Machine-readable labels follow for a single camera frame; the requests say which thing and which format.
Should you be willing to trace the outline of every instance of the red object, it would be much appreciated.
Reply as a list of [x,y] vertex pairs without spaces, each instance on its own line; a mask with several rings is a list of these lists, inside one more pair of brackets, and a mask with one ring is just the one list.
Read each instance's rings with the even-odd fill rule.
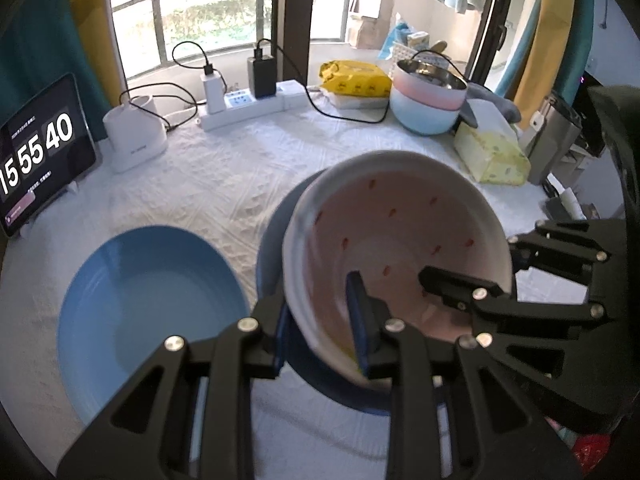
[[598,465],[609,451],[609,435],[585,435],[578,437],[574,445],[574,455],[580,463],[582,474],[587,475]]

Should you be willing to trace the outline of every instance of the white bedsheet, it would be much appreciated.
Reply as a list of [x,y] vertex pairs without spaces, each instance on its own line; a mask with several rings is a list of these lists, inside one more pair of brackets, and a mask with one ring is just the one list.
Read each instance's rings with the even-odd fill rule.
[[[56,330],[74,274],[102,243],[131,228],[168,224],[195,232],[228,259],[255,301],[260,236],[280,200],[298,182],[369,150],[421,152],[463,168],[451,138],[408,134],[384,124],[335,121],[312,110],[283,112],[205,133],[195,123],[170,136],[168,151],[123,174],[103,164],[12,240],[0,279],[0,400],[26,443],[54,471],[82,425],[60,380]],[[542,191],[480,186],[507,235],[544,218]],[[581,302],[584,288],[540,272],[519,277],[528,300]],[[258,478],[382,479],[388,420],[339,406],[290,368],[256,381]]]

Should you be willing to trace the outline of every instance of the yellow tissue box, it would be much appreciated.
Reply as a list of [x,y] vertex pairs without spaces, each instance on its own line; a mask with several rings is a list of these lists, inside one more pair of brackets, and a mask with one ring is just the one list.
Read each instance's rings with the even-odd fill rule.
[[391,79],[376,65],[335,60],[320,67],[321,87],[340,95],[389,97]]
[[520,150],[513,130],[495,105],[483,103],[491,105],[499,118],[484,104],[472,105],[478,128],[460,124],[453,145],[478,182],[521,186],[529,177],[529,159]]

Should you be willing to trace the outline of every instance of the teal curtain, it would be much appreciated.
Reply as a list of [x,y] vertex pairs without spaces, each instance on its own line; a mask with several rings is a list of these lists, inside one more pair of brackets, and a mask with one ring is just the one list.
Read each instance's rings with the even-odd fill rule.
[[533,37],[536,33],[536,29],[538,28],[541,1],[542,0],[535,1],[533,9],[531,9],[529,19],[527,20],[527,25],[525,26],[525,29],[522,33],[522,37],[520,38],[520,42],[516,46],[516,51],[513,53],[513,57],[511,58],[507,67],[504,69],[502,78],[500,79],[500,82],[495,89],[495,94],[499,95],[500,97],[513,99],[512,94],[515,92],[514,84],[516,84],[516,87],[517,83],[520,81],[522,70],[524,69],[524,65],[527,62],[527,58],[529,57],[529,51],[531,49],[531,43],[533,43]]
[[594,0],[575,0],[569,40],[554,84],[554,90],[569,105],[574,102],[580,78],[589,61],[593,39],[593,7]]
[[25,0],[0,38],[0,124],[68,72],[94,140],[104,139],[102,117],[111,106],[84,55],[69,0]]

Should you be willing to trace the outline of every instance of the bowl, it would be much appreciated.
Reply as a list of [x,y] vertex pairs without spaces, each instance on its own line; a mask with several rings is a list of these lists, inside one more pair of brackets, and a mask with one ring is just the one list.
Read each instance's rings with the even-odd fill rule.
[[451,341],[471,332],[470,317],[424,293],[424,266],[511,291],[510,252],[491,206],[455,170],[413,152],[367,153],[326,170],[294,209],[282,263],[306,344],[344,378],[375,390],[388,383],[358,370],[344,293],[349,272],[359,270],[393,316]]
[[448,132],[458,119],[458,111],[438,110],[406,97],[393,86],[389,106],[398,121],[407,130],[421,136]]
[[[302,193],[322,172],[306,178],[282,199],[262,234],[255,263],[255,290],[258,299],[276,293],[282,276],[282,242]],[[343,406],[374,415],[388,415],[391,399],[388,392],[375,391],[351,383],[329,368],[306,344],[295,319],[287,333],[287,362],[312,388]]]
[[78,417],[88,424],[168,336],[214,337],[248,313],[229,265],[195,234],[148,226],[108,240],[73,278],[58,322]]
[[405,96],[439,110],[460,110],[466,99],[467,84],[455,74],[414,60],[398,61],[393,84]]

